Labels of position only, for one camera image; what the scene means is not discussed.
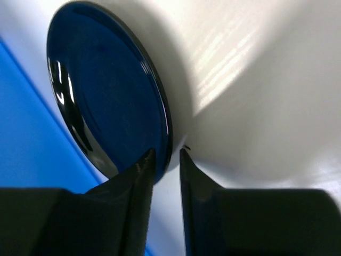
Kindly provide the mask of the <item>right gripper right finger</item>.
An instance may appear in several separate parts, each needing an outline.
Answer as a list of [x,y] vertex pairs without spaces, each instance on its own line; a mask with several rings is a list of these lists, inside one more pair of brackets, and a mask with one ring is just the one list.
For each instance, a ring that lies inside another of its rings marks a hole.
[[187,255],[340,255],[340,210],[320,189],[224,188],[180,151]]

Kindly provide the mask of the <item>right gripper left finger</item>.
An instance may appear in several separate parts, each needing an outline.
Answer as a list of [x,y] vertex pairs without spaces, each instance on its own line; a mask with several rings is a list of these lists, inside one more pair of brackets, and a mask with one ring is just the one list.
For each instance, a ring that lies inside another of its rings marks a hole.
[[144,255],[156,153],[84,194],[1,189],[1,255]]

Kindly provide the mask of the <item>small black round plate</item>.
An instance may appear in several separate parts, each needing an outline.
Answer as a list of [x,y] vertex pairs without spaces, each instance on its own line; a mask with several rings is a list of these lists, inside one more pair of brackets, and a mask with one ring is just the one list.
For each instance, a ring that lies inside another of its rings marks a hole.
[[72,1],[47,33],[48,74],[61,116],[86,158],[107,178],[156,152],[159,181],[173,151],[166,93],[147,51],[113,12]]

